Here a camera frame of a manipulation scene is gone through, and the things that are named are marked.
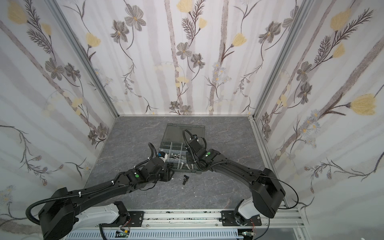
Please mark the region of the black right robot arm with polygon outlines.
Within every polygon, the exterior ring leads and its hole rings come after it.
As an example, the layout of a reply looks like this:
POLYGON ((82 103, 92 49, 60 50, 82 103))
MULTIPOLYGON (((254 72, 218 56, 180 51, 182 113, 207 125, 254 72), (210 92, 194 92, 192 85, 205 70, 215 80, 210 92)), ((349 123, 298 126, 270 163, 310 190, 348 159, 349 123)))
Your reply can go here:
POLYGON ((184 138, 184 141, 199 170, 223 174, 243 183, 250 189, 256 210, 270 219, 275 217, 286 192, 270 169, 258 170, 241 165, 217 150, 207 150, 194 137, 184 138))

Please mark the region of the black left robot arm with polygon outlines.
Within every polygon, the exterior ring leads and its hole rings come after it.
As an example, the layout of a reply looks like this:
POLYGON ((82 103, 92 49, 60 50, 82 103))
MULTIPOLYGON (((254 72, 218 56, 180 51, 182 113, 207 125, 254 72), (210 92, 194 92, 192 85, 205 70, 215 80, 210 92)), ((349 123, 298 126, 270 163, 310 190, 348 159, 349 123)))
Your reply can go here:
POLYGON ((113 197, 144 190, 148 184, 168 182, 174 173, 167 163, 155 157, 142 168, 120 172, 102 184, 73 191, 59 189, 50 198, 28 206, 25 214, 29 221, 41 226, 43 239, 59 240, 81 222, 82 212, 113 197))

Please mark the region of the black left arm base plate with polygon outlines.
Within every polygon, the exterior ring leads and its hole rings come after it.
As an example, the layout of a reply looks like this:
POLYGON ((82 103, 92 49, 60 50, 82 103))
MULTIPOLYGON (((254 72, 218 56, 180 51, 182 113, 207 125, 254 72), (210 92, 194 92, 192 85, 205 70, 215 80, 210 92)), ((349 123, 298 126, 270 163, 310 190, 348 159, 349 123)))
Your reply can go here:
POLYGON ((118 227, 141 227, 144 220, 144 211, 129 211, 122 213, 115 220, 114 224, 117 224, 118 227))

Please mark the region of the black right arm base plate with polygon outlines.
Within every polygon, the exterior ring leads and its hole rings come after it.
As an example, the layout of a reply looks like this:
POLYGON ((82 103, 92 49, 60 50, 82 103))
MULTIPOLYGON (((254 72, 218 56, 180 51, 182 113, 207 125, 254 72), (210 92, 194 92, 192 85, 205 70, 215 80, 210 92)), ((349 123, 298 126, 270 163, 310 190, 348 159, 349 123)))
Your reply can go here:
POLYGON ((261 217, 259 215, 246 219, 234 210, 221 211, 219 221, 222 222, 224 227, 259 227, 262 225, 261 217))

